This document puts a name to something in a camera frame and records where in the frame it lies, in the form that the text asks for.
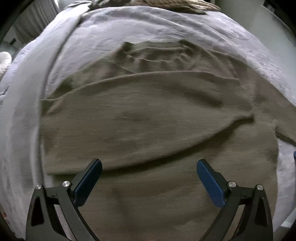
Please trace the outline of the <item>lavender embossed bedspread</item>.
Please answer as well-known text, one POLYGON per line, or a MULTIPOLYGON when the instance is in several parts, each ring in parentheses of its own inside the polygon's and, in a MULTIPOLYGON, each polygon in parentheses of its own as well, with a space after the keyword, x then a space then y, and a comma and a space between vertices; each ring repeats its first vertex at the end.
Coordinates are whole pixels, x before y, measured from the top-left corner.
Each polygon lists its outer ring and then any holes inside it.
POLYGON ((188 15, 144 6, 87 11, 67 39, 50 72, 46 91, 86 63, 128 41, 186 39, 231 54, 249 64, 290 101, 295 78, 288 76, 257 37, 222 13, 188 15))

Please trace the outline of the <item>dark brown crumpled garment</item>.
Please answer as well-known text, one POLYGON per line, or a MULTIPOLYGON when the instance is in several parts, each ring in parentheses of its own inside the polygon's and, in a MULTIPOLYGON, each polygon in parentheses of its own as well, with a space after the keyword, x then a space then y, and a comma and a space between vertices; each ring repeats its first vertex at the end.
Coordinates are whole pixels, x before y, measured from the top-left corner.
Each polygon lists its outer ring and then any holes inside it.
MULTIPOLYGON (((108 8, 108 7, 120 7, 120 6, 130 6, 130 1, 92 1, 89 8, 91 10, 101 9, 101 8, 108 8)), ((175 11, 179 13, 189 13, 189 14, 205 14, 206 11, 199 12, 189 7, 176 7, 176 8, 169 8, 169 11, 175 11)))

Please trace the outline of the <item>olive green knit sweater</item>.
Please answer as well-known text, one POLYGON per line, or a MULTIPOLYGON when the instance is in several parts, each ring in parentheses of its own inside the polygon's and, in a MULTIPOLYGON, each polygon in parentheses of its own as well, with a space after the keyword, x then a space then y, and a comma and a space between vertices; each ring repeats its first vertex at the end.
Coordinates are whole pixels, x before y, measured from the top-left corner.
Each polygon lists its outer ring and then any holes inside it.
POLYGON ((126 42, 42 100, 46 172, 103 162, 82 208, 100 240, 199 240, 218 213, 200 159, 262 184, 275 208, 278 138, 295 143, 295 106, 244 62, 185 40, 126 42))

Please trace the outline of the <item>beige striped knit garment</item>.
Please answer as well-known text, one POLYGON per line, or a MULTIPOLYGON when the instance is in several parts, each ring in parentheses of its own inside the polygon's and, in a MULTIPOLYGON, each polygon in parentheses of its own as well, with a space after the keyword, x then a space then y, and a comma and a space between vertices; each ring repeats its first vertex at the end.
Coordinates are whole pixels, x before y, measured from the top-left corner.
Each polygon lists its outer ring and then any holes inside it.
POLYGON ((137 0, 130 1, 130 6, 151 6, 162 9, 189 7, 199 12, 203 11, 221 11, 221 9, 212 3, 206 1, 192 1, 192 0, 137 0))

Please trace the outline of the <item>lavender plush blanket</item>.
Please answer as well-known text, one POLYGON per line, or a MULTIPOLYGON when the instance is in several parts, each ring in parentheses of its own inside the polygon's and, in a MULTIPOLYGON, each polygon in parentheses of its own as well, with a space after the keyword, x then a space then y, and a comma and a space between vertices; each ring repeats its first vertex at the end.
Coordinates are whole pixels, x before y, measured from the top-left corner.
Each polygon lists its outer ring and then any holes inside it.
POLYGON ((76 1, 60 12, 20 51, 1 81, 1 206, 18 238, 25 236, 33 190, 44 181, 39 120, 47 79, 89 4, 76 1))

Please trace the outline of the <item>round white pleated cushion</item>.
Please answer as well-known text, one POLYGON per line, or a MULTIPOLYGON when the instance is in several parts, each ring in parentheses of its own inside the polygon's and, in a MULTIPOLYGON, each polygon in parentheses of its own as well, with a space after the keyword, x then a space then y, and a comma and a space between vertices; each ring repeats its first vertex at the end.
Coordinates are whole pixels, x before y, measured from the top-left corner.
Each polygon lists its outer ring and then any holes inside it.
POLYGON ((5 75, 11 63, 12 63, 11 54, 6 51, 0 52, 0 80, 2 80, 3 76, 5 75))

